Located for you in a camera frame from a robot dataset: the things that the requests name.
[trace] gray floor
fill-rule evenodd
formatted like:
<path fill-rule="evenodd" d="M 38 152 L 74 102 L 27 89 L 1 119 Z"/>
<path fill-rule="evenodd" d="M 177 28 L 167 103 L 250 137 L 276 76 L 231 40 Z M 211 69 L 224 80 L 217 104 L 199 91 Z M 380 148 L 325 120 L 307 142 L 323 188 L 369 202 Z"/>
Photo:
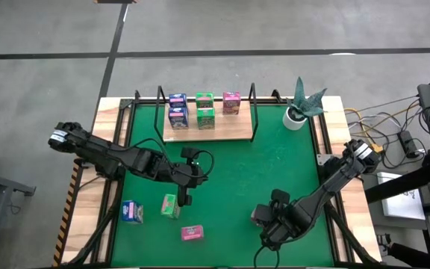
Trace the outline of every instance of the gray floor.
<path fill-rule="evenodd" d="M 90 0 L 0 1 L 0 54 L 108 52 L 119 11 L 119 4 Z M 430 47 L 430 0 L 142 0 L 129 7 L 119 51 L 420 47 Z M 90 129 L 106 63 L 0 60 L 0 175 L 37 186 L 32 198 L 13 196 L 22 211 L 8 211 L 0 268 L 51 264 L 74 156 L 50 150 L 47 139 L 59 121 Z M 259 96 L 275 88 L 290 95 L 297 76 L 307 94 L 327 87 L 345 107 L 362 108 L 416 94 L 418 84 L 430 82 L 430 54 L 118 59 L 107 95 L 132 96 L 138 89 L 154 96 L 159 84 L 167 92 L 243 92 L 252 82 Z M 389 123 L 382 129 L 396 131 Z M 416 123 L 410 130 L 430 147 Z M 390 154 L 399 159 L 402 153 L 394 147 Z M 426 250 L 417 230 L 376 231 Z"/>

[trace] green plant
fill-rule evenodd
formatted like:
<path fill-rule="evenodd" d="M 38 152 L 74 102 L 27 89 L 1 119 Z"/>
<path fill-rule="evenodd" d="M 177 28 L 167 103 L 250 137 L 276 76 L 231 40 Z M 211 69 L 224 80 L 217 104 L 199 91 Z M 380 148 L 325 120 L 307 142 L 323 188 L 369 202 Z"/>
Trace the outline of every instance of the green plant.
<path fill-rule="evenodd" d="M 316 115 L 320 115 L 323 112 L 323 109 L 320 107 L 321 98 L 325 94 L 326 90 L 327 89 L 325 88 L 320 92 L 317 92 L 306 98 L 303 80 L 298 77 L 294 99 L 287 99 L 288 107 L 290 108 L 288 110 L 288 115 L 290 118 L 292 120 L 302 120 L 305 117 L 314 117 Z"/>

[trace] small box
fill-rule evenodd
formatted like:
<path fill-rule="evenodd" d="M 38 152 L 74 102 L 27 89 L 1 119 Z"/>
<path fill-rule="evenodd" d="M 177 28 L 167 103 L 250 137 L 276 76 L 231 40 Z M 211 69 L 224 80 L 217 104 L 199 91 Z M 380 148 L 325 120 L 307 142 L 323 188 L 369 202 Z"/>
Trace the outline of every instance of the small box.
<path fill-rule="evenodd" d="M 199 129 L 215 129 L 215 110 L 213 108 L 197 109 Z"/>
<path fill-rule="evenodd" d="M 197 93 L 195 95 L 197 108 L 212 108 L 214 106 L 213 93 Z"/>
<path fill-rule="evenodd" d="M 187 95 L 185 93 L 170 94 L 169 104 L 171 108 L 186 108 Z"/>
<path fill-rule="evenodd" d="M 223 113 L 238 114 L 240 101 L 240 92 L 223 93 Z"/>
<path fill-rule="evenodd" d="M 143 205 L 133 200 L 123 201 L 122 221 L 132 224 L 143 223 Z"/>
<path fill-rule="evenodd" d="M 161 214 L 173 219 L 180 215 L 180 208 L 177 204 L 177 196 L 174 194 L 165 194 L 162 203 Z"/>
<path fill-rule="evenodd" d="M 203 238 L 203 226 L 195 225 L 182 228 L 182 241 L 197 240 Z"/>
<path fill-rule="evenodd" d="M 187 108 L 169 108 L 169 121 L 174 129 L 188 129 Z"/>

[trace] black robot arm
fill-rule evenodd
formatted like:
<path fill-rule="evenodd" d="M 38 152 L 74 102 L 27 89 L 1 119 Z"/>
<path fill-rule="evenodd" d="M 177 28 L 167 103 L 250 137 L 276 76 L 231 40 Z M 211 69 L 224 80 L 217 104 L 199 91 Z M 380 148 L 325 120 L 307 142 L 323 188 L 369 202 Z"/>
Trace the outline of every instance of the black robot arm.
<path fill-rule="evenodd" d="M 258 205 L 253 218 L 263 227 L 261 243 L 271 250 L 306 235 L 314 226 L 321 208 L 351 179 L 376 169 L 380 156 L 362 140 L 345 144 L 342 158 L 331 157 L 322 167 L 327 179 L 308 197 L 290 202 L 290 195 L 273 190 L 269 205 Z"/>
<path fill-rule="evenodd" d="M 125 170 L 155 182 L 171 182 L 178 186 L 178 205 L 190 205 L 188 188 L 196 188 L 208 180 L 207 174 L 193 160 L 204 150 L 184 148 L 185 163 L 172 163 L 164 152 L 141 148 L 137 144 L 125 148 L 85 131 L 79 123 L 58 123 L 48 141 L 59 152 L 75 153 L 95 165 L 98 174 L 118 179 Z"/>

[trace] green table surface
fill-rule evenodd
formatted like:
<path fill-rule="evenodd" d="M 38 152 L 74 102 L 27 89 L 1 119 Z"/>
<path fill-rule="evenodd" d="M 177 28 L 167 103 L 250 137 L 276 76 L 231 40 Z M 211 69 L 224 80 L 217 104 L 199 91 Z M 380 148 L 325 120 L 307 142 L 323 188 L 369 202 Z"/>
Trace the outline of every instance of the green table surface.
<path fill-rule="evenodd" d="M 161 215 L 163 197 L 176 194 L 176 185 L 128 173 L 122 200 L 143 204 L 143 224 L 118 222 L 112 266 L 253 266 L 253 256 L 261 246 L 261 228 L 250 220 L 256 205 L 267 204 L 275 188 L 287 191 L 293 199 L 309 195 L 319 185 L 309 125 L 296 132 L 286 129 L 281 122 L 285 110 L 278 105 L 258 106 L 259 127 L 253 143 L 166 145 L 171 161 L 185 162 L 180 157 L 183 146 L 206 149 L 215 157 L 209 180 L 190 190 L 193 204 L 183 207 L 177 220 Z M 158 137 L 154 115 L 154 105 L 137 107 L 132 144 Z M 140 146 L 158 148 L 151 141 Z M 210 157 L 200 155 L 199 163 L 207 170 Z M 205 238 L 182 241 L 181 228 L 193 225 L 203 226 Z M 274 266 L 275 257 L 265 249 L 258 256 L 258 265 Z M 281 248 L 280 260 L 280 266 L 332 265 L 324 213 L 304 238 Z"/>

